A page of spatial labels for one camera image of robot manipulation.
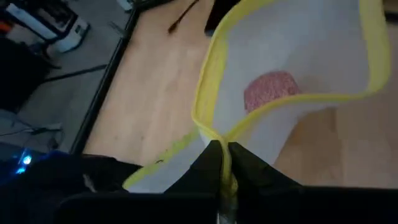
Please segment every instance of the pink object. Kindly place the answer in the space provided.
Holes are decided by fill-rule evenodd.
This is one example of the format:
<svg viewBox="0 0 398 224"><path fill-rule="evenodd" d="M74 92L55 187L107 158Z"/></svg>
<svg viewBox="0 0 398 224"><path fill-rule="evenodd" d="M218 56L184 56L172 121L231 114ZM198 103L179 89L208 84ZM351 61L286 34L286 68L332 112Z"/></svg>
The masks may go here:
<svg viewBox="0 0 398 224"><path fill-rule="evenodd" d="M300 92L289 72L268 72L253 80L244 90L244 109L250 113L272 100Z"/></svg>

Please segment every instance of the blue light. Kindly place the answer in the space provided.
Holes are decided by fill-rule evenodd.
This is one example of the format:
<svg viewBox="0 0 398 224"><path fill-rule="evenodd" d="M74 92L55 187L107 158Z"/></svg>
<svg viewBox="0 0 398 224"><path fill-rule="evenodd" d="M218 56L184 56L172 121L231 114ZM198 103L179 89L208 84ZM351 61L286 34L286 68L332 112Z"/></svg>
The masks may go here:
<svg viewBox="0 0 398 224"><path fill-rule="evenodd" d="M19 168L18 170L17 170L17 172L15 172L16 174L21 174L21 173L23 173L23 172L25 172L25 168Z"/></svg>
<svg viewBox="0 0 398 224"><path fill-rule="evenodd" d="M29 165L31 161L32 161L32 156L25 156L25 158L22 160L22 162L25 165Z"/></svg>

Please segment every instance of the black metal bar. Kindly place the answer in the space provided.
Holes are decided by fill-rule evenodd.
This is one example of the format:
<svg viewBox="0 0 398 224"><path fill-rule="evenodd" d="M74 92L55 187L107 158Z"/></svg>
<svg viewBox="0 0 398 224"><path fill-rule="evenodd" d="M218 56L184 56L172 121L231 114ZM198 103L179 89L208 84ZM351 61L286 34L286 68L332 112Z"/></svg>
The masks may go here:
<svg viewBox="0 0 398 224"><path fill-rule="evenodd" d="M80 126L79 132L73 142L70 149L70 154L81 154L85 148L88 137L90 136L91 130L95 124L98 113L102 107L103 101L105 100L106 94L112 84L113 77L118 69L119 63L123 57L124 51L130 41L132 32L137 24L139 17L139 11L133 10L131 12L129 21L126 25L126 37L119 40L119 43L114 51L110 63L106 67L104 77L99 84L99 88L95 93L94 100L85 115L82 125Z"/></svg>

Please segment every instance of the wooden desk surface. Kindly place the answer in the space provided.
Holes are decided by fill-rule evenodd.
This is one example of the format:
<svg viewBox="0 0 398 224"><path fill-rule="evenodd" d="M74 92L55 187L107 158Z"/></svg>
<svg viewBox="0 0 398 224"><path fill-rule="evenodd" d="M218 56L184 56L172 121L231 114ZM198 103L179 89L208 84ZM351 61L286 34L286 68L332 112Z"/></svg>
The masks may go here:
<svg viewBox="0 0 398 224"><path fill-rule="evenodd" d="M84 153L148 164L192 129L191 105L210 42L203 29L213 0L199 1L167 34L190 3L175 0L141 15ZM398 37L398 28L390 33ZM377 96L304 118L276 168L303 184L398 187L396 87L397 66Z"/></svg>
<svg viewBox="0 0 398 224"><path fill-rule="evenodd" d="M199 1L177 30L167 33L191 3L175 0L141 14L84 153L148 164L192 130L213 0Z"/></svg>

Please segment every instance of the yellow trim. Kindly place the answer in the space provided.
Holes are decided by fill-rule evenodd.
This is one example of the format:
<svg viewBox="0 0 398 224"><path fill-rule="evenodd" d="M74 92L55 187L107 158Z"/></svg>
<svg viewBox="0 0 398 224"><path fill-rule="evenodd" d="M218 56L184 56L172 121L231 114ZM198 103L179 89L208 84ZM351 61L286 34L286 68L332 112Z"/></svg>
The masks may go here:
<svg viewBox="0 0 398 224"><path fill-rule="evenodd" d="M391 74L389 38L381 0L361 0L359 4L363 38L369 63L368 92L379 91Z"/></svg>
<svg viewBox="0 0 398 224"><path fill-rule="evenodd" d="M391 72L387 26L384 22L382 1L359 0L359 13L369 63L369 83L365 92L358 95L306 94L282 98L247 115L227 135L218 134L212 128L213 113L227 60L228 43L226 38L228 31L244 16L274 1L277 0L244 0L224 16L210 42L197 85L192 108L192 120L207 136L221 142L223 147L222 187L230 187L230 189L223 189L223 191L229 191L232 194L236 191L237 185L233 175L231 175L231 156L228 152L228 142L236 139L244 130L255 124L260 117L287 103L344 102L364 98L380 90L388 81Z"/></svg>
<svg viewBox="0 0 398 224"><path fill-rule="evenodd" d="M163 164L168 163L168 161L176 154L178 154L182 149L185 149L193 140L199 138L199 132L197 128L192 130L190 133L184 135L181 140L173 142L170 149L166 150L163 154L161 154L157 161L162 161L160 163L153 163L148 166L144 166L143 168L137 170L137 172L131 174L123 183L123 188L128 189L131 185L137 183L142 180L146 175L153 174L159 168L162 167Z"/></svg>

